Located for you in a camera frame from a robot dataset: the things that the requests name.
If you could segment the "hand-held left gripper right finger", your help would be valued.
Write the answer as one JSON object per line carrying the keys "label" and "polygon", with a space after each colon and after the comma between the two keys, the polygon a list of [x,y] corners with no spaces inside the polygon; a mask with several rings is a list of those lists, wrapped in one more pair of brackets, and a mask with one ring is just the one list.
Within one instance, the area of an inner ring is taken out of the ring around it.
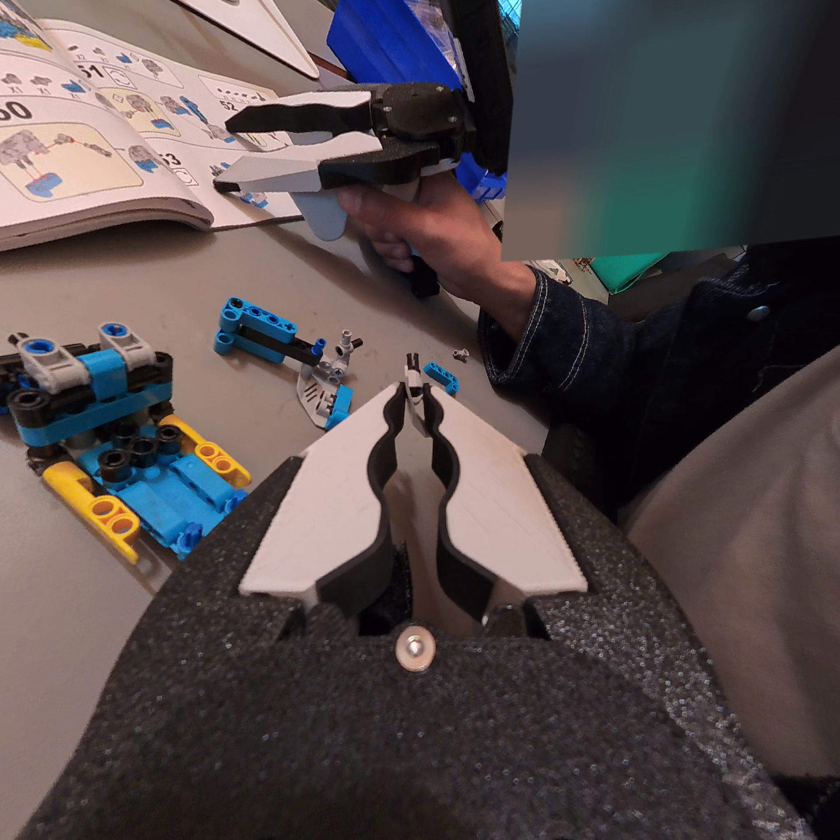
{"label": "hand-held left gripper right finger", "polygon": [[437,577],[446,596],[480,622],[499,603],[586,592],[527,453],[437,387],[425,385],[423,406],[444,485]]}

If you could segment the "grey panel with connectors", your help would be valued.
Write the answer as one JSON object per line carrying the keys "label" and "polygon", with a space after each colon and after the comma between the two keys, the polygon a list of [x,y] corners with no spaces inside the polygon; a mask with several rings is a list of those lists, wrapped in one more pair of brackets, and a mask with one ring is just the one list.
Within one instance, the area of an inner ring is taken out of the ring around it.
{"label": "grey panel with connectors", "polygon": [[404,382],[406,387],[406,404],[412,423],[416,430],[426,438],[430,437],[427,430],[424,413],[424,384],[422,374],[414,362],[409,359],[404,368]]}

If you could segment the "blue plastic bin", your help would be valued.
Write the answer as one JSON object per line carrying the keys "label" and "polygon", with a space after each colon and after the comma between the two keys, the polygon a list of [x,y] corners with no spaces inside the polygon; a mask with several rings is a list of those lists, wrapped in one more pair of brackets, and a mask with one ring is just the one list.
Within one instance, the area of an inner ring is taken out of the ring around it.
{"label": "blue plastic bin", "polygon": [[495,50],[479,64],[476,39],[459,18],[461,2],[341,1],[327,44],[359,83],[435,81],[462,88],[476,101],[486,67],[500,66]]}

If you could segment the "grey desk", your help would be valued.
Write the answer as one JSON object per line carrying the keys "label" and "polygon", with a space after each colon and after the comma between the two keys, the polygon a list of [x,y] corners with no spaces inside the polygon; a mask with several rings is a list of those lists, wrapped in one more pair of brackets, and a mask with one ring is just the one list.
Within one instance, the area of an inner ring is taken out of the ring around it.
{"label": "grey desk", "polygon": [[[234,456],[251,491],[319,437],[290,366],[213,351],[224,301],[244,297],[309,341],[343,329],[353,407],[403,371],[406,353],[457,374],[458,400],[531,451],[545,421],[494,393],[478,359],[477,308],[442,292],[415,299],[351,227],[321,244],[305,224],[200,233],[180,224],[113,227],[2,254],[2,352],[15,331],[90,343],[106,319],[173,355],[176,414]],[[466,363],[453,358],[467,349]],[[84,732],[116,657],[151,598],[182,565],[154,541],[124,563],[28,468],[2,418],[1,832],[14,838]]]}

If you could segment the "blue yellow brick vehicle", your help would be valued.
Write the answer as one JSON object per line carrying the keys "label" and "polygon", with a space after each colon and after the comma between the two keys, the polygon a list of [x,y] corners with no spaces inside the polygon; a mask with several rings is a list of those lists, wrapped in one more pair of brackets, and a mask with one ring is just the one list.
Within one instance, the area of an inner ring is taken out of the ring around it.
{"label": "blue yellow brick vehicle", "polygon": [[30,468],[128,561],[142,529],[183,560],[246,498],[249,472],[174,414],[172,357],[127,325],[89,345],[8,340],[2,414]]}

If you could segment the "open instruction booklet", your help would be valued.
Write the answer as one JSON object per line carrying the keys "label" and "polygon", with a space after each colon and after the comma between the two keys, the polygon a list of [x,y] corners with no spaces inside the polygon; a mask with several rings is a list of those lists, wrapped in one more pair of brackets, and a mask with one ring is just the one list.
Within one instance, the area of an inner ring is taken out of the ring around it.
{"label": "open instruction booklet", "polygon": [[1,248],[171,220],[208,230],[296,221],[285,193],[221,194],[247,152],[276,158],[284,133],[225,121],[277,94],[66,20],[2,2]]}

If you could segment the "blue grey brick assembly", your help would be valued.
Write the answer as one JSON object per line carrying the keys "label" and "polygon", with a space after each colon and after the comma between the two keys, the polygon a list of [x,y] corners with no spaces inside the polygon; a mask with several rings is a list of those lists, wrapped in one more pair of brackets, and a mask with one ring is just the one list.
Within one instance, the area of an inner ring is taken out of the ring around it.
{"label": "blue grey brick assembly", "polygon": [[353,390],[343,384],[349,357],[321,357],[314,364],[301,364],[297,397],[312,422],[329,431],[348,417]]}

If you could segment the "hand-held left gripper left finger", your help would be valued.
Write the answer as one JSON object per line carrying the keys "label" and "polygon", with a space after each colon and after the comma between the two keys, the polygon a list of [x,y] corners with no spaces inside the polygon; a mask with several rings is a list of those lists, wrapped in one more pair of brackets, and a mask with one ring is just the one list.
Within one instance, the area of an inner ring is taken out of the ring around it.
{"label": "hand-held left gripper left finger", "polygon": [[393,564],[384,487],[404,411],[404,385],[392,384],[304,451],[241,594],[368,606],[384,592]]}

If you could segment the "teal container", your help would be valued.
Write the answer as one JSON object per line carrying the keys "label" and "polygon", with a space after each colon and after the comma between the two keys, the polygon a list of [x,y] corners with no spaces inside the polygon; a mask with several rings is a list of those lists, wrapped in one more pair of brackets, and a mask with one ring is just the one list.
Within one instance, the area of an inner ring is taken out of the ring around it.
{"label": "teal container", "polygon": [[589,267],[610,295],[632,286],[651,266],[666,257],[668,252],[645,255],[622,255],[593,258]]}

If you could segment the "blue beams black axle assembly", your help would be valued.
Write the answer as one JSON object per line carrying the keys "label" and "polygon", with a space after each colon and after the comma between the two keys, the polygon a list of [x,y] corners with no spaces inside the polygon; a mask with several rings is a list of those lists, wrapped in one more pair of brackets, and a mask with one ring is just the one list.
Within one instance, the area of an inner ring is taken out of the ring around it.
{"label": "blue beams black axle assembly", "polygon": [[231,297],[222,307],[213,349],[217,354],[240,349],[272,363],[282,363],[289,357],[302,364],[318,366],[325,340],[311,344],[298,339],[297,331],[294,322],[241,298]]}

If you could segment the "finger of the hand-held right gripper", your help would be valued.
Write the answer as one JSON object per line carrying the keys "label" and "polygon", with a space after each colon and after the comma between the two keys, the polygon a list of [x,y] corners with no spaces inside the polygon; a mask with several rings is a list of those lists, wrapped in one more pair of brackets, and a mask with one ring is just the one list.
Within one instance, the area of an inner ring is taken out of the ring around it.
{"label": "finger of the hand-held right gripper", "polygon": [[321,175],[319,165],[357,154],[380,152],[382,141],[372,133],[350,131],[289,132],[290,144],[273,152],[244,154],[213,185],[220,193],[315,193],[358,183],[358,179]]}
{"label": "finger of the hand-held right gripper", "polygon": [[292,134],[303,134],[303,147],[327,142],[331,153],[375,151],[371,133],[370,91],[313,91],[277,101],[248,106],[226,120],[228,132],[245,137],[275,133],[280,145],[271,151],[296,146]]}

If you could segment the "white stand base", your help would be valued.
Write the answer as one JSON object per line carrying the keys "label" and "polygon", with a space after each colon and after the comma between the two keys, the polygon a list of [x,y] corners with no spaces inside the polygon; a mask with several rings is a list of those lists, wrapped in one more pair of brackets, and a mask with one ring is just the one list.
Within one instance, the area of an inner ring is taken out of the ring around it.
{"label": "white stand base", "polygon": [[317,81],[320,71],[274,2],[179,1],[211,23]]}

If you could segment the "person's right hand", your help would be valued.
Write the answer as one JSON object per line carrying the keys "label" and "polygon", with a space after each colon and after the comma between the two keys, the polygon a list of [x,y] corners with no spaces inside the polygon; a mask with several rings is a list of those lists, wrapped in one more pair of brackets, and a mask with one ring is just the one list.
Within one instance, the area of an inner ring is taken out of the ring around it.
{"label": "person's right hand", "polygon": [[435,174],[419,185],[416,203],[369,185],[346,186],[337,197],[389,267],[412,271],[414,249],[447,292],[480,306],[519,341],[529,321],[536,277],[522,263],[501,259],[501,242],[454,175]]}

